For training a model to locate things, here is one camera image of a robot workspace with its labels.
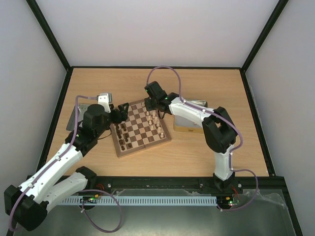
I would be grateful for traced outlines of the white pieces on board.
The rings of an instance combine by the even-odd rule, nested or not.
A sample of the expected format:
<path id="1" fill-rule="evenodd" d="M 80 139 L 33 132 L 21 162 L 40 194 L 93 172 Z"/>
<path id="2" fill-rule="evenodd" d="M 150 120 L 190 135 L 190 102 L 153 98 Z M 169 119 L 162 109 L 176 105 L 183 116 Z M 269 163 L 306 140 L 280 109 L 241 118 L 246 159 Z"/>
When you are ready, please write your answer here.
<path id="1" fill-rule="evenodd" d="M 147 111 L 144 102 L 140 103 L 142 111 L 139 110 L 141 125 L 138 125 L 140 133 L 148 138 L 149 143 L 166 138 L 161 121 L 156 111 Z"/>

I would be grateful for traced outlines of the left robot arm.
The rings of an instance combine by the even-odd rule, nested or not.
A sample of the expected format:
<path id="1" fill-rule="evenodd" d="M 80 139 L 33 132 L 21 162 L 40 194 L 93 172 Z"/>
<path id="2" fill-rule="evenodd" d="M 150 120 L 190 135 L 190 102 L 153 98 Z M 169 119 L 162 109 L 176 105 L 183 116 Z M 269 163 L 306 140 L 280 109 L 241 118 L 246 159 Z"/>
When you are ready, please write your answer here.
<path id="1" fill-rule="evenodd" d="M 96 188 L 97 175 L 87 167 L 78 168 L 63 181 L 60 178 L 98 143 L 110 125 L 127 120 L 128 107 L 128 103 L 117 108 L 112 104 L 92 104 L 79 121 L 78 105 L 75 105 L 74 129 L 58 152 L 25 182 L 5 190 L 4 204 L 11 232 L 17 231 L 16 223 L 28 231 L 36 229 L 57 204 L 75 193 L 106 193 Z"/>

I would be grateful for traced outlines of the dark chess pieces group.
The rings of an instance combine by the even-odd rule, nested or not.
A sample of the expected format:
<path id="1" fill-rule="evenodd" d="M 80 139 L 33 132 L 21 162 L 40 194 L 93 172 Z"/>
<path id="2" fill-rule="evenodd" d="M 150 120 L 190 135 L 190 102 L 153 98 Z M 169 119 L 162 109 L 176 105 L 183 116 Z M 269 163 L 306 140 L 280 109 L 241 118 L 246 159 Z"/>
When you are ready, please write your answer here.
<path id="1" fill-rule="evenodd" d="M 120 151 L 129 150 L 132 148 L 131 139 L 125 123 L 114 124 L 116 138 L 119 144 Z"/>

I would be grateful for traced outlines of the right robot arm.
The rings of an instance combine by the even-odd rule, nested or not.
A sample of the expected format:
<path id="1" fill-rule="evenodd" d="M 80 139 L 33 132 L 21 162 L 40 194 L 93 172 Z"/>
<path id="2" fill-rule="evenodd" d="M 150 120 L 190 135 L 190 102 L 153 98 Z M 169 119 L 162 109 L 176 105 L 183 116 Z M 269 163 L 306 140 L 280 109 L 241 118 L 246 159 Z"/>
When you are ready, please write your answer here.
<path id="1" fill-rule="evenodd" d="M 145 91 L 149 96 L 145 99 L 147 110 L 182 117 L 203 128 L 206 144 L 215 155 L 215 188 L 222 193 L 230 189 L 235 177 L 232 170 L 232 149 L 237 132 L 226 109 L 202 107 L 176 93 L 167 94 L 156 81 L 146 84 Z"/>

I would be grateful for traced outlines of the gold metal tin tray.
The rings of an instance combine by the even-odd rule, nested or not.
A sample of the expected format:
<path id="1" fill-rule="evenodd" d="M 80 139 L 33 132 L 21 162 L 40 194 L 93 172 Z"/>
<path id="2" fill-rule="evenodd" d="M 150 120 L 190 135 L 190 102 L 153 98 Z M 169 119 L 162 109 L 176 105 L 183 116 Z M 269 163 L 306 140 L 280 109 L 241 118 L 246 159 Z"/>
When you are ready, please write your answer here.
<path id="1" fill-rule="evenodd" d="M 206 100 L 200 99 L 189 99 L 189 102 L 202 106 L 208 107 L 208 102 Z M 173 122 L 173 129 L 177 132 L 186 132 L 186 133 L 200 133 L 203 134 L 203 128 L 200 125 L 194 125 L 194 122 L 183 118 L 181 116 L 175 116 Z"/>

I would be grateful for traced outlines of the wooden chess board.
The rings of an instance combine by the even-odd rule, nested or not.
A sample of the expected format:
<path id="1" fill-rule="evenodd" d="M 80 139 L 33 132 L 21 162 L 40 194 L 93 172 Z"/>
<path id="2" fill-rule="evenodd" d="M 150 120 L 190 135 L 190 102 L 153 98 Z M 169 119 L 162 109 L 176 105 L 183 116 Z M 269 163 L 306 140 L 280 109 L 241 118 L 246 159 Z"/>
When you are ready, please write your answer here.
<path id="1" fill-rule="evenodd" d="M 127 120 L 110 128 L 118 158 L 171 141 L 164 120 L 157 110 L 148 111 L 143 99 L 131 102 Z"/>

